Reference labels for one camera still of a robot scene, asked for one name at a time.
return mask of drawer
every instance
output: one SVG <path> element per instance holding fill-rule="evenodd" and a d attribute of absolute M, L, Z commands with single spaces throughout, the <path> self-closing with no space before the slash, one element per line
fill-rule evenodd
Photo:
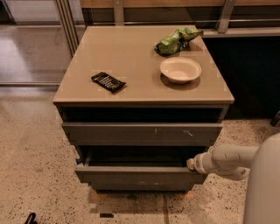
<path fill-rule="evenodd" d="M 78 165 L 81 183 L 96 191 L 189 191 L 202 184 L 206 176 L 186 167 L 108 167 Z"/>
<path fill-rule="evenodd" d="M 211 146 L 221 123 L 64 122 L 73 145 Z"/>

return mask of white bowl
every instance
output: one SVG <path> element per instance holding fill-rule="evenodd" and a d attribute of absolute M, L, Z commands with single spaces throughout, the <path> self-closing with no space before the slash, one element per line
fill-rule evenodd
<path fill-rule="evenodd" d="M 192 59 L 174 57 L 160 64 L 160 71 L 171 82 L 184 84 L 200 77 L 201 67 Z"/>

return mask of table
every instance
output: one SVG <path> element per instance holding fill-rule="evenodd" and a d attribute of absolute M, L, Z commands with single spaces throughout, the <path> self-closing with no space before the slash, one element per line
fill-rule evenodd
<path fill-rule="evenodd" d="M 53 103 L 80 155 L 80 182 L 97 192 L 188 191 L 205 179 L 186 160 L 214 144 L 234 97 L 201 37 L 172 56 L 153 50 L 177 28 L 86 29 Z M 177 56 L 198 62 L 201 76 L 170 83 L 159 65 Z M 91 81 L 99 72 L 127 84 L 111 94 Z"/>

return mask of terrazzo floor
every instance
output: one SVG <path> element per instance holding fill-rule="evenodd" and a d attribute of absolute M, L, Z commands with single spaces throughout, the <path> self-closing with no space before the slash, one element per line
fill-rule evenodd
<path fill-rule="evenodd" d="M 188 194 L 96 194 L 74 173 L 55 90 L 0 89 L 0 223 L 242 223 L 247 180 L 209 175 Z M 259 145 L 269 120 L 227 120 L 215 145 Z M 101 218 L 113 214 L 114 218 Z"/>

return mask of green bag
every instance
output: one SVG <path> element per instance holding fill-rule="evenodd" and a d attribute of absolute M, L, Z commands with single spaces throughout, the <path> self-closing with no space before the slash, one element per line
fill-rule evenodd
<path fill-rule="evenodd" d="M 155 45 L 155 51 L 159 54 L 178 53 L 187 46 L 188 42 L 202 35 L 203 31 L 178 28 L 174 33 L 160 40 L 157 45 Z"/>

